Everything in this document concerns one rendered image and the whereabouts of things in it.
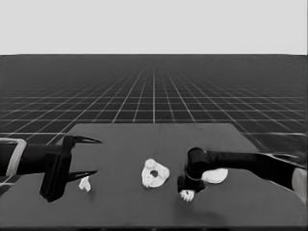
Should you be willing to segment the large thick white disc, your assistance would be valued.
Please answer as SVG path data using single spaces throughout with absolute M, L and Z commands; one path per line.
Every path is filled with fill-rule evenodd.
M 210 184 L 220 184 L 228 176 L 228 170 L 226 168 L 218 168 L 214 170 L 205 171 L 202 174 L 202 180 L 209 182 Z

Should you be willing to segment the small white T-shaped piece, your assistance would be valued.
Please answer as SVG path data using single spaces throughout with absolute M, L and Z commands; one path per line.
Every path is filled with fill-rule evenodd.
M 81 179 L 79 189 L 86 190 L 87 192 L 91 190 L 90 178 L 88 176 Z

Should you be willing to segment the white round carrier with pins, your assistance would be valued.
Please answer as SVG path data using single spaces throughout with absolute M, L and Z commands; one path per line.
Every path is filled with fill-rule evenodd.
M 165 166 L 163 166 L 162 164 L 158 162 L 156 162 L 156 166 L 154 166 L 153 168 L 147 168 L 146 166 L 144 166 L 141 171 L 141 182 L 144 177 L 152 176 L 154 178 L 152 188 L 159 188 L 163 186 L 167 178 L 163 178 L 160 176 L 159 167 L 165 167 Z

